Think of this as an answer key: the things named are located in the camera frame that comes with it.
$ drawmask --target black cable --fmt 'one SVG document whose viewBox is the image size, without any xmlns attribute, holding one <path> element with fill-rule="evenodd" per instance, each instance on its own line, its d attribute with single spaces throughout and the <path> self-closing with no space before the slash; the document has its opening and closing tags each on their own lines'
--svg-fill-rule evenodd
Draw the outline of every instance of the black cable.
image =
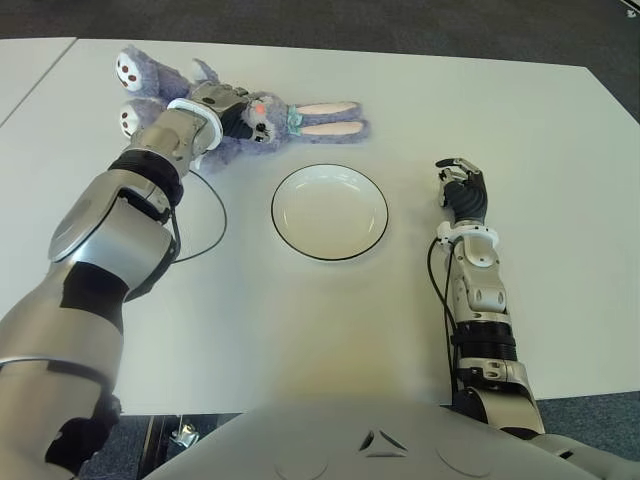
<svg viewBox="0 0 640 480">
<path fill-rule="evenodd" d="M 451 330 L 455 332 L 457 329 L 457 325 L 453 318 L 453 313 L 451 313 L 451 309 L 449 308 L 449 304 L 447 303 L 447 299 L 449 295 L 449 280 L 451 278 L 451 265 L 453 263 L 453 251 L 451 251 L 451 254 L 449 256 L 449 262 L 447 266 L 447 279 L 445 283 L 445 295 L 443 296 L 442 293 L 440 292 L 440 289 L 438 288 L 438 284 L 436 283 L 436 280 L 433 276 L 433 270 L 431 268 L 431 255 L 438 241 L 439 241 L 438 237 L 434 238 L 433 242 L 431 242 L 431 245 L 429 246 L 429 251 L 427 253 L 427 271 L 429 273 L 429 279 L 431 280 L 431 285 L 433 285 L 433 289 L 436 291 L 436 294 L 440 299 L 440 303 L 442 303 L 442 310 L 443 310 L 443 316 L 444 316 L 444 328 L 445 328 L 446 342 L 447 342 L 447 366 L 449 367 L 451 397 L 453 399 L 453 395 L 458 391 L 458 381 L 456 378 L 456 369 L 455 369 L 455 362 L 456 362 L 455 357 L 457 357 L 458 352 L 457 352 L 457 348 L 454 346 L 453 357 L 451 356 L 451 339 L 449 337 L 450 335 L 449 328 L 451 328 Z"/>
<path fill-rule="evenodd" d="M 427 272 L 429 273 L 429 279 L 431 280 L 431 285 L 433 285 L 433 289 L 436 291 L 436 294 L 440 299 L 440 303 L 442 303 L 442 306 L 444 307 L 444 310 L 446 312 L 445 316 L 449 320 L 449 324 L 451 325 L 451 330 L 455 332 L 457 327 L 456 327 L 456 322 L 453 319 L 453 313 L 451 313 L 451 309 L 449 308 L 449 305 L 444 300 L 444 297 L 442 296 L 442 292 L 440 292 L 440 289 L 438 288 L 438 284 L 436 283 L 436 279 L 433 276 L 433 270 L 431 269 L 431 254 L 433 253 L 433 248 L 436 246 L 436 243 L 438 243 L 438 240 L 439 239 L 437 237 L 434 238 L 433 242 L 431 242 L 431 245 L 429 246 L 429 251 L 427 252 Z"/>
<path fill-rule="evenodd" d="M 182 262 L 186 262 L 187 260 L 192 260 L 196 257 L 199 257 L 200 255 L 204 255 L 205 253 L 216 248 L 224 238 L 225 233 L 227 233 L 227 209 L 225 208 L 224 203 L 220 198 L 220 195 L 218 195 L 218 192 L 216 192 L 214 188 L 211 186 L 211 184 L 209 184 L 209 182 L 207 182 L 200 174 L 194 172 L 193 170 L 189 170 L 189 172 L 195 175 L 196 177 L 198 177 L 200 181 L 202 181 L 202 183 L 204 183 L 207 186 L 207 188 L 211 191 L 211 193 L 213 193 L 213 195 L 216 197 L 218 202 L 220 202 L 220 205 L 222 206 L 222 214 L 224 216 L 224 226 L 222 227 L 222 233 L 220 234 L 220 237 L 211 245 L 209 245 L 207 248 L 199 251 L 198 253 L 194 253 L 193 255 L 189 255 L 188 257 L 178 258 L 177 260 L 174 260 L 172 263 L 182 263 Z M 180 240 L 180 229 L 178 228 L 178 221 L 176 219 L 176 211 L 175 211 L 175 208 L 173 207 L 171 208 L 171 222 L 172 222 L 173 231 L 176 237 L 176 244 L 177 244 L 177 250 L 178 250 L 178 253 L 176 254 L 176 257 L 177 257 L 180 254 L 181 240 Z"/>
<path fill-rule="evenodd" d="M 176 207 L 173 205 L 171 205 L 171 226 L 173 227 L 173 236 L 176 239 L 176 254 L 173 258 L 178 258 L 180 249 L 182 249 L 182 240 L 180 238 L 180 229 L 178 228 L 178 219 L 176 218 Z"/>
<path fill-rule="evenodd" d="M 444 304 L 448 306 L 449 299 L 449 281 L 451 280 L 451 264 L 453 263 L 453 247 L 449 254 L 449 264 L 447 265 L 447 280 L 444 286 Z M 451 356 L 451 337 L 449 336 L 449 323 L 447 322 L 447 309 L 443 307 L 442 316 L 444 319 L 444 329 L 447 334 L 447 358 L 449 359 L 449 375 L 451 378 L 451 398 L 458 392 L 458 379 L 456 371 L 458 369 L 458 346 L 453 347 L 453 356 Z"/>
</svg>

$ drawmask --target floor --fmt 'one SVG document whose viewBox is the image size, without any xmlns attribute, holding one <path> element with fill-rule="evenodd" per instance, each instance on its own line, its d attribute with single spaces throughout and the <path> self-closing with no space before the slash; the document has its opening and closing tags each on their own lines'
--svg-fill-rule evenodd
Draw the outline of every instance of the floor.
<svg viewBox="0 0 640 480">
<path fill-rule="evenodd" d="M 618 0 L 2 0 L 0 38 L 243 43 L 581 65 L 638 120 L 640 14 L 627 11 Z M 549 432 L 640 460 L 640 392 L 539 405 Z M 200 419 L 201 431 L 214 420 Z M 147 423 L 123 418 L 82 478 L 134 479 Z"/>
</svg>

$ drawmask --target plate rim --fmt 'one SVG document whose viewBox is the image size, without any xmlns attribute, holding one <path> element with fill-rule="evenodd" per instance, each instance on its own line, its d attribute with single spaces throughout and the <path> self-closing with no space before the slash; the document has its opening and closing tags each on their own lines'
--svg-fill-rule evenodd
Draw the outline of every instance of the plate rim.
<svg viewBox="0 0 640 480">
<path fill-rule="evenodd" d="M 317 257 L 315 255 L 311 255 L 309 253 L 303 252 L 299 248 L 296 248 L 291 243 L 289 243 L 286 238 L 284 238 L 282 233 L 280 233 L 280 230 L 278 229 L 278 226 L 276 225 L 276 219 L 273 216 L 273 206 L 274 206 L 274 203 L 275 203 L 276 195 L 278 194 L 278 191 L 280 190 L 280 187 L 282 186 L 282 184 L 284 182 L 286 182 L 291 176 L 295 175 L 296 173 L 298 173 L 301 170 L 304 170 L 304 169 L 307 169 L 307 168 L 311 168 L 311 167 L 327 167 L 327 166 L 328 167 L 346 168 L 347 170 L 351 170 L 352 172 L 355 172 L 358 175 L 362 175 L 364 178 L 369 180 L 372 183 L 372 185 L 374 187 L 376 187 L 376 190 L 378 190 L 378 193 L 380 193 L 380 196 L 382 197 L 382 201 L 384 202 L 385 211 L 387 213 L 387 215 L 386 215 L 387 218 L 385 219 L 384 227 L 382 228 L 382 231 L 380 232 L 380 235 L 378 236 L 376 241 L 373 242 L 371 245 L 369 245 L 366 249 L 364 249 L 364 250 L 362 250 L 362 251 L 360 251 L 358 253 L 355 253 L 353 255 L 346 256 L 346 257 L 323 258 L 323 257 Z M 375 247 L 380 242 L 380 240 L 382 240 L 382 237 L 384 237 L 384 234 L 387 232 L 387 227 L 389 226 L 389 204 L 387 203 L 387 198 L 384 196 L 384 193 L 382 193 L 382 190 L 380 189 L 378 184 L 376 182 L 374 182 L 368 175 L 365 175 L 364 173 L 356 170 L 355 168 L 347 167 L 346 165 L 340 165 L 339 163 L 312 163 L 310 165 L 306 165 L 304 167 L 300 167 L 300 168 L 294 170 L 293 172 L 291 172 L 290 174 L 288 174 L 286 177 L 284 177 L 280 181 L 280 183 L 278 183 L 278 185 L 276 186 L 275 190 L 273 191 L 273 195 L 271 196 L 271 208 L 269 210 L 270 210 L 270 213 L 271 213 L 271 224 L 273 225 L 273 228 L 275 228 L 276 232 L 278 233 L 278 236 L 284 241 L 284 243 L 286 243 L 293 250 L 295 250 L 296 252 L 304 255 L 305 257 L 313 258 L 314 260 L 320 260 L 320 261 L 323 261 L 323 262 L 341 262 L 343 260 L 350 260 L 352 258 L 356 258 L 356 257 L 359 257 L 360 255 L 363 255 L 364 253 L 368 252 L 373 247 Z"/>
</svg>

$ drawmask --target table surface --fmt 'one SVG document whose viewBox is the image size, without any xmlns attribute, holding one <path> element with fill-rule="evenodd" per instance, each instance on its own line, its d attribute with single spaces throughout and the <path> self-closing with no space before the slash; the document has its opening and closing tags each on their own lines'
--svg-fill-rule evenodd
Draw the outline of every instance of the table surface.
<svg viewBox="0 0 640 480">
<path fill-rule="evenodd" d="M 0 40 L 0 125 L 73 43 L 73 38 Z"/>
<path fill-rule="evenodd" d="M 42 278 L 51 232 L 125 147 L 117 114 L 127 97 L 113 62 L 126 43 L 77 41 L 0 129 L 0 315 Z M 360 101 L 372 136 L 240 158 L 211 179 L 229 215 L 222 243 L 125 307 L 116 387 L 125 413 L 236 412 L 324 394 L 447 401 L 441 307 L 425 255 L 446 215 L 434 162 L 451 156 L 485 172 L 487 223 L 501 235 L 518 354 L 536 396 L 640 388 L 640 129 L 588 70 L 136 44 L 185 72 L 191 57 L 205 59 L 224 81 L 290 103 Z M 354 168 L 385 195 L 389 227 L 366 254 L 316 261 L 276 233 L 275 188 L 317 163 Z M 219 231 L 220 208 L 195 180 L 185 183 L 178 214 L 197 250 Z M 435 259 L 440 281 L 443 261 Z"/>
</svg>

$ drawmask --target plush toy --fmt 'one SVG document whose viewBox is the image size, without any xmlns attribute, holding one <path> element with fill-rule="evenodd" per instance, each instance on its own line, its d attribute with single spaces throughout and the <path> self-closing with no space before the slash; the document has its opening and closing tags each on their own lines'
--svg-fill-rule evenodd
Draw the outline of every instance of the plush toy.
<svg viewBox="0 0 640 480">
<path fill-rule="evenodd" d="M 220 83 L 218 75 L 201 60 L 193 61 L 193 82 L 133 46 L 120 52 L 116 72 L 134 99 L 120 110 L 120 127 L 130 137 L 155 121 L 175 98 L 189 98 L 202 82 Z M 367 137 L 369 124 L 356 102 L 288 105 L 268 92 L 247 95 L 242 120 L 254 131 L 252 139 L 224 137 L 221 144 L 196 162 L 204 173 L 227 165 L 238 154 L 271 153 L 292 142 L 356 143 Z"/>
</svg>

